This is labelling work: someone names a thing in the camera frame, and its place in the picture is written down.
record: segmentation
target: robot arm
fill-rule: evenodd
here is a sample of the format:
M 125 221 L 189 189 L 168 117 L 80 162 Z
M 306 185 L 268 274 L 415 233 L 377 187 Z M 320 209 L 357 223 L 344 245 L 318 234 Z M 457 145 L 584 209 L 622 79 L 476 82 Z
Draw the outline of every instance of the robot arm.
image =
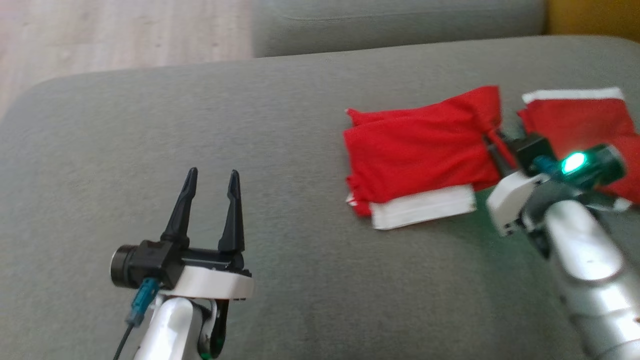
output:
M 153 300 L 154 314 L 135 360 L 216 359 L 225 343 L 229 302 L 253 295 L 254 280 L 242 255 L 239 174 L 231 173 L 227 223 L 217 250 L 189 248 L 187 228 L 197 179 L 198 170 L 192 168 L 160 241 L 123 245 L 111 259 L 113 284 L 139 289 L 114 359 Z
M 538 136 L 527 141 L 546 142 Z M 548 156 L 547 145 L 535 152 Z M 629 205 L 603 200 L 590 191 L 610 181 L 612 177 L 604 175 L 612 172 L 598 174 L 594 169 L 606 169 L 607 164 L 591 164 L 594 166 L 586 167 L 582 174 L 563 177 L 563 163 L 555 159 L 547 162 L 555 166 L 540 172 L 543 165 L 536 171 L 534 158 L 539 155 L 522 156 L 522 149 L 512 148 L 521 167 L 529 159 L 525 164 L 529 171 L 521 169 L 506 176 L 486 202 L 496 230 L 509 236 L 520 227 L 548 259 L 559 301 L 590 358 L 640 359 L 640 277 L 593 212 L 594 208 L 619 211 Z

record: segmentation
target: green led light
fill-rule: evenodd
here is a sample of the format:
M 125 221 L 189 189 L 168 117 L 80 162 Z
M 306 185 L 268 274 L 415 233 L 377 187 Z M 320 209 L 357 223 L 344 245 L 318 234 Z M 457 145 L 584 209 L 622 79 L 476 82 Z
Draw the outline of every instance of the green led light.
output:
M 584 153 L 574 152 L 567 156 L 567 158 L 562 162 L 562 172 L 563 174 L 568 174 L 572 171 L 576 171 L 586 163 L 587 156 Z

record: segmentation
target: wooden floor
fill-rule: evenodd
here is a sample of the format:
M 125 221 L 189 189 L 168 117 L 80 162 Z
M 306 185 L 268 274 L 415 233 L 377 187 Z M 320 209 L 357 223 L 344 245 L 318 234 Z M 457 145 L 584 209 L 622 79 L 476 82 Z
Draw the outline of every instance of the wooden floor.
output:
M 0 0 L 0 114 L 60 76 L 251 57 L 250 0 Z

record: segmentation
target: red fabric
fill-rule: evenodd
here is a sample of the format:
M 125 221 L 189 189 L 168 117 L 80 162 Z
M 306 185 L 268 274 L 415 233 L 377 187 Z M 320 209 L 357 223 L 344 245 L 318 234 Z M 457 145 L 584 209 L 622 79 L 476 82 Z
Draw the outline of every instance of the red fabric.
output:
M 534 100 L 518 112 L 528 133 L 549 139 L 556 156 L 609 143 L 627 166 L 627 175 L 603 190 L 640 203 L 640 136 L 620 99 Z
M 500 127 L 497 86 L 485 86 L 441 103 L 410 110 L 361 113 L 349 109 L 353 127 L 344 132 L 351 162 L 347 184 L 360 216 L 370 202 L 473 184 L 495 185 L 500 175 L 483 142 L 487 135 L 511 160 L 495 134 Z

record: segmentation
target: yellow wall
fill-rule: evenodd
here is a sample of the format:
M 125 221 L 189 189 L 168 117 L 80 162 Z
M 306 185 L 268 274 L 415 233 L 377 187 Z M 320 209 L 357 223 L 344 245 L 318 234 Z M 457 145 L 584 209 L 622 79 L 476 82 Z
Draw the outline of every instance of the yellow wall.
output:
M 615 35 L 640 42 L 640 0 L 547 0 L 550 34 Z

